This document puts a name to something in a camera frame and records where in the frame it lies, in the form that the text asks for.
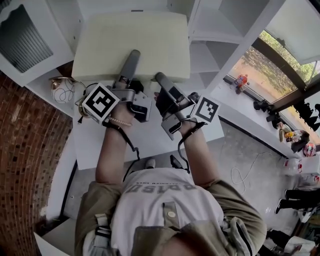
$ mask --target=white cable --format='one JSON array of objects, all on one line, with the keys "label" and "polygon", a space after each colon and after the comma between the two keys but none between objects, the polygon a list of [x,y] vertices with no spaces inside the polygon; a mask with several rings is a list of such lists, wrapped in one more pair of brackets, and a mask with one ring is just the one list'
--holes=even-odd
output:
[{"label": "white cable", "polygon": [[[245,176],[244,178],[242,178],[241,172],[240,172],[240,170],[239,170],[237,167],[232,168],[232,170],[231,170],[231,180],[232,180],[232,183],[235,184],[235,185],[238,185],[238,184],[243,183],[243,185],[244,185],[244,191],[241,193],[241,195],[243,195],[243,194],[246,192],[247,186],[246,186],[245,180],[248,178],[252,167],[254,166],[256,160],[258,159],[258,157],[261,156],[261,155],[264,155],[264,154],[269,154],[269,155],[271,155],[271,156],[274,157],[274,158],[279,158],[279,159],[282,158],[281,156],[276,156],[276,155],[273,155],[273,154],[271,154],[271,153],[269,153],[269,152],[263,152],[263,153],[258,154],[258,155],[256,156],[256,158],[254,159],[253,163],[251,164],[251,167],[250,167],[248,173],[246,174],[246,176]],[[240,175],[240,178],[241,178],[241,181],[239,181],[239,182],[234,182],[234,177],[233,177],[234,170],[237,170],[237,171],[238,171],[238,173],[239,173],[239,175]]]}]

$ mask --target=beaded bracelet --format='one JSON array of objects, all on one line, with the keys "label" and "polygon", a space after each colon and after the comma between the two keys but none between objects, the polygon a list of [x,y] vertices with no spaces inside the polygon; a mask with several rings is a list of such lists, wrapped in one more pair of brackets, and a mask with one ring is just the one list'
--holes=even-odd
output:
[{"label": "beaded bracelet", "polygon": [[110,121],[114,121],[118,124],[121,124],[121,125],[124,125],[124,126],[129,126],[131,127],[132,126],[132,123],[128,123],[128,122],[124,122],[124,121],[121,121],[121,120],[118,120],[118,119],[115,119],[113,117],[108,117]]}]

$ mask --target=black and white marker cube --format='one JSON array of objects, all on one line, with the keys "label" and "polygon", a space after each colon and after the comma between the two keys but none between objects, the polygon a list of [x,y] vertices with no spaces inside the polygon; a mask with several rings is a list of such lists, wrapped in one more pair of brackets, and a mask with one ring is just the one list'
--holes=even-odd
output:
[{"label": "black and white marker cube", "polygon": [[201,96],[191,116],[198,122],[211,123],[219,110],[219,103],[211,97]]},{"label": "black and white marker cube", "polygon": [[92,92],[85,98],[82,106],[84,107],[85,112],[101,125],[119,101],[120,99],[107,89],[106,86],[102,83],[98,83]]}]

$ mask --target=red brick wall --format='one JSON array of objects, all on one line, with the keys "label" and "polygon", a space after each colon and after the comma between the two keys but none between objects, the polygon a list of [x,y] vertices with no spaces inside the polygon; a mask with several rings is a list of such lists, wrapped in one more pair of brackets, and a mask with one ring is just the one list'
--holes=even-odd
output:
[{"label": "red brick wall", "polygon": [[71,128],[69,116],[0,72],[0,252],[37,254],[33,231]]}]

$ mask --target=air vent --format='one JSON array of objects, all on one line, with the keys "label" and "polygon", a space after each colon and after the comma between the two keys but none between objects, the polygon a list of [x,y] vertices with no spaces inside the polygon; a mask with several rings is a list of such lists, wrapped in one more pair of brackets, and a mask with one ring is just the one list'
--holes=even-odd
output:
[{"label": "air vent", "polygon": [[0,0],[0,13],[4,8],[10,5],[11,0]]},{"label": "air vent", "polygon": [[0,53],[21,73],[53,55],[23,5],[0,25]]}]

